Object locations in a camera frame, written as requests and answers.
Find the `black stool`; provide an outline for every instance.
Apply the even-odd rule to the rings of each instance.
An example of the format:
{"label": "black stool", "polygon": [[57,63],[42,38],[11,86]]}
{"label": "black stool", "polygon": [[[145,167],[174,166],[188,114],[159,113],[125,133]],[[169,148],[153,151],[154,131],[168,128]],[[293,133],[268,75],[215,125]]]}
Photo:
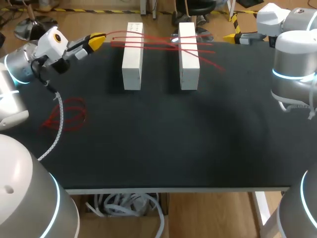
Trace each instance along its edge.
{"label": "black stool", "polygon": [[[204,16],[206,21],[208,21],[207,14],[211,13],[216,7],[216,2],[214,0],[175,0],[175,14],[178,12],[190,17],[190,21],[195,24],[197,16]],[[202,27],[196,27],[196,35],[210,35],[210,32]],[[172,37],[178,36],[178,30],[176,30]],[[213,41],[213,36],[198,37],[198,42],[210,42]]]}
{"label": "black stool", "polygon": [[31,6],[31,0],[15,0],[12,4],[24,5],[27,9],[29,18],[21,21],[15,27],[15,36],[24,41],[37,41],[48,30],[54,26],[58,26],[57,21],[48,16],[35,16]]}

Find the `white coiled cable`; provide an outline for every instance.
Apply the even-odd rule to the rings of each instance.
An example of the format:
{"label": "white coiled cable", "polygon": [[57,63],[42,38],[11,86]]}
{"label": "white coiled cable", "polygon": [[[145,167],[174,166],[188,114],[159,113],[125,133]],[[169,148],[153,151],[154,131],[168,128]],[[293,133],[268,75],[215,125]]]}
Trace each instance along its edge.
{"label": "white coiled cable", "polygon": [[58,99],[58,104],[59,104],[59,115],[60,115],[60,119],[59,119],[59,128],[58,128],[58,132],[55,138],[55,141],[53,142],[53,144],[50,146],[50,148],[38,159],[38,161],[41,161],[42,159],[44,159],[51,151],[52,149],[54,149],[54,147],[57,145],[59,138],[61,136],[61,133],[63,131],[63,124],[64,124],[64,109],[63,109],[63,100],[59,94],[59,92],[55,93],[56,97],[54,98],[54,100],[57,98]]}
{"label": "white coiled cable", "polygon": [[[164,214],[159,204],[158,195],[159,194],[157,193],[157,198],[155,199],[146,193],[114,193],[110,194],[102,204],[104,195],[96,194],[94,195],[94,207],[92,207],[88,202],[86,202],[86,206],[99,217],[141,217],[145,215],[151,201],[154,204],[152,210],[154,210],[155,208],[158,209],[160,226],[155,238],[160,238],[164,230]],[[132,210],[131,206],[137,199],[142,202],[142,206],[139,208],[134,208],[134,210]],[[103,206],[103,209],[106,212],[105,214],[100,211],[101,206]]]}

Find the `white foam block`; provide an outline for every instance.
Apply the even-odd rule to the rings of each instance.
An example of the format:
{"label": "white foam block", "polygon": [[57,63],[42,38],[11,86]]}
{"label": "white foam block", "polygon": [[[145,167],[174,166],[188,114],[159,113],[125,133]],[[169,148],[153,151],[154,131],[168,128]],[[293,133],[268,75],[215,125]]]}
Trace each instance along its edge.
{"label": "white foam block", "polygon": [[[143,33],[142,22],[129,22],[127,31],[133,31]],[[123,84],[125,90],[140,90],[141,89],[141,77],[142,77],[142,63],[143,63],[143,38],[140,38],[140,34],[127,32],[127,42],[125,43],[124,55],[122,61],[122,75]]]}
{"label": "white foam block", "polygon": [[196,37],[182,38],[188,36],[195,36],[195,25],[193,22],[179,23],[178,36],[180,37],[179,44],[179,71],[180,71],[180,85],[182,90],[197,90],[200,65],[197,52]]}

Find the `red wire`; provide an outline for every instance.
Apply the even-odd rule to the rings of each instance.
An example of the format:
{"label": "red wire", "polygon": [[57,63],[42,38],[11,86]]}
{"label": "red wire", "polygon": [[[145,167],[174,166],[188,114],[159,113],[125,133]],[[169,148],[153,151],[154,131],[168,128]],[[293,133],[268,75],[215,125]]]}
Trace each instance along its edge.
{"label": "red wire", "polygon": [[[63,127],[63,131],[75,131],[81,128],[85,122],[86,119],[86,105],[82,98],[69,98],[63,101],[63,104],[71,103],[71,102],[77,102],[80,103],[82,106],[70,106],[64,108],[64,114],[68,111],[78,111],[79,113],[73,116],[70,119],[65,119],[64,124],[67,125],[69,123],[73,123],[76,121],[79,121],[79,123],[75,126]],[[52,110],[52,113],[50,117],[41,125],[41,127],[46,127],[50,129],[58,130],[59,128],[59,120],[54,120],[54,118],[58,118],[60,114],[59,105],[55,106]]]}
{"label": "red wire", "polygon": [[[113,42],[118,42],[118,43],[140,43],[140,42],[137,42],[137,41],[111,41],[111,43]],[[156,45],[156,44],[162,44],[163,42],[143,42],[144,44],[149,44],[149,45]],[[213,46],[213,44],[210,44],[210,43],[174,43],[174,42],[171,42],[171,44],[180,44],[180,45],[201,45],[201,46]]]}
{"label": "red wire", "polygon": [[[113,32],[109,32],[107,35],[115,34],[115,33],[135,33],[135,34],[138,34],[138,35],[142,35],[144,38],[146,37],[146,38],[148,38],[148,39],[154,39],[154,40],[157,40],[157,39],[166,39],[166,37],[148,36],[148,35],[145,35],[145,34],[142,34],[142,33],[139,33],[139,32],[134,32],[134,31],[113,31]],[[169,46],[172,46],[172,47],[175,47],[175,48],[178,49],[178,46],[175,46],[175,45],[172,44],[172,43],[169,43],[169,42],[163,42],[163,43],[166,44],[166,45],[169,45]],[[216,63],[214,63],[214,62],[212,62],[212,61],[210,61],[210,60],[208,60],[208,59],[206,59],[206,58],[204,58],[204,57],[197,56],[197,55],[195,55],[195,54],[193,54],[193,53],[191,53],[191,52],[189,52],[188,50],[185,50],[185,49],[181,49],[181,50],[184,51],[184,52],[186,52],[186,53],[188,53],[188,54],[190,54],[190,55],[193,55],[193,56],[195,56],[195,57],[201,59],[202,61],[205,61],[205,62],[207,62],[207,63],[213,65],[214,67],[218,68],[218,69],[221,70],[221,71],[224,71],[224,68],[223,68],[223,67],[219,66],[218,64],[216,64]]]}
{"label": "red wire", "polygon": [[[176,48],[160,48],[160,47],[148,47],[148,46],[126,46],[126,45],[115,45],[112,44],[112,47],[129,47],[129,48],[141,48],[141,49],[147,49],[147,50],[161,50],[161,51],[178,51],[178,49]],[[197,51],[197,52],[201,52],[201,53],[210,53],[210,54],[214,54],[215,51],[203,51],[203,50],[189,50],[188,51]]]}
{"label": "red wire", "polygon": [[213,34],[208,34],[208,35],[195,35],[195,36],[182,36],[182,37],[170,37],[170,36],[165,36],[165,37],[156,37],[156,36],[150,36],[150,35],[145,35],[145,34],[142,34],[142,33],[139,33],[139,32],[134,32],[134,31],[112,31],[112,32],[109,32],[107,33],[106,35],[111,35],[111,34],[116,34],[116,33],[136,33],[136,34],[139,34],[139,35],[143,35],[143,36],[140,36],[140,37],[134,37],[134,36],[128,36],[128,37],[125,37],[125,36],[118,36],[118,37],[113,37],[112,39],[117,39],[117,38],[156,38],[156,39],[177,39],[177,38],[197,38],[197,37],[208,37],[208,36],[213,36]]}

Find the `black table surface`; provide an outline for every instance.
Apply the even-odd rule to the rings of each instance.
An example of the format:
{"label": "black table surface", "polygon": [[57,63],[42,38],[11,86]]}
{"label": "black table surface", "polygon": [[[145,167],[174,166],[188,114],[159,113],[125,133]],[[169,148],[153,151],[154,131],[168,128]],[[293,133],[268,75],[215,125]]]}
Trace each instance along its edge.
{"label": "black table surface", "polygon": [[[144,50],[140,91],[124,91],[122,48],[109,44],[52,80],[87,104],[84,126],[64,132],[42,161],[66,189],[285,187],[314,164],[317,119],[283,113],[270,92],[274,50],[214,43],[197,91],[181,91],[178,52]],[[56,132],[39,130],[56,102],[34,82],[20,89],[29,119],[5,134],[36,157]]]}

